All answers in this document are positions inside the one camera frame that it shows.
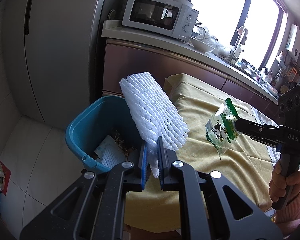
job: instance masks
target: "floor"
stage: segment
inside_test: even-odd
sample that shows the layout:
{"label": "floor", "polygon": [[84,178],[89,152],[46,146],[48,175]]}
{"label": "floor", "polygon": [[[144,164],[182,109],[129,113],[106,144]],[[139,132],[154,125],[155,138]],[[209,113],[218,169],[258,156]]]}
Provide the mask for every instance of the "floor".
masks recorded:
{"label": "floor", "polygon": [[19,239],[22,228],[80,175],[82,163],[69,150],[65,132],[22,116],[0,160],[11,171],[1,215]]}

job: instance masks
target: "person's arm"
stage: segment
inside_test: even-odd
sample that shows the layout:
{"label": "person's arm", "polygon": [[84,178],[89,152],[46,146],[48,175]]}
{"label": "person's arm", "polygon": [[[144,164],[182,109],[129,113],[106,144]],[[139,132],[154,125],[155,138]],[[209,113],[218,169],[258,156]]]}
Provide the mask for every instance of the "person's arm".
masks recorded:
{"label": "person's arm", "polygon": [[278,201],[279,197],[286,194],[286,186],[293,186],[288,205],[276,211],[275,223],[280,227],[283,234],[291,234],[300,224],[300,171],[284,178],[281,174],[281,165],[278,161],[272,172],[272,179],[269,183],[269,195],[272,201]]}

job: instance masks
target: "hand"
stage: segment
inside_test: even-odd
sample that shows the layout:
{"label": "hand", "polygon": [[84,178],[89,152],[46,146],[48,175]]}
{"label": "hand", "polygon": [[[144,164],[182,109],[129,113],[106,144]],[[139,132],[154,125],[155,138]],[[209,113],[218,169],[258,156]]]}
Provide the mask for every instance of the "hand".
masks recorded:
{"label": "hand", "polygon": [[287,185],[293,186],[291,195],[288,201],[292,200],[300,193],[300,171],[296,171],[287,178],[280,174],[281,164],[280,160],[274,165],[274,170],[272,171],[272,179],[269,183],[269,195],[273,202],[277,202],[279,197],[284,197],[286,195],[285,188]]}

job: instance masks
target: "microwave window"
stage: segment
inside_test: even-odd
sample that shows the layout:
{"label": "microwave window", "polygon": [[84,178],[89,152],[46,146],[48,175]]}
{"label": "microwave window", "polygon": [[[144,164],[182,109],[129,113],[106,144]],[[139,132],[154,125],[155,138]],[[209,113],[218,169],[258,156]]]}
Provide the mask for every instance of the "microwave window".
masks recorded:
{"label": "microwave window", "polygon": [[151,1],[134,0],[130,21],[145,23],[172,31],[179,8]]}

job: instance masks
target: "pink sleeve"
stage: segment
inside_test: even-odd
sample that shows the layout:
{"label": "pink sleeve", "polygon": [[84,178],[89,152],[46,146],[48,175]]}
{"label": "pink sleeve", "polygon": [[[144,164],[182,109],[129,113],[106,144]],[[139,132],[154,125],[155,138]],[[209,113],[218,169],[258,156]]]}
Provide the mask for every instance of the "pink sleeve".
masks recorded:
{"label": "pink sleeve", "polygon": [[275,223],[283,232],[283,235],[291,234],[300,224],[300,193],[282,210],[277,210]]}

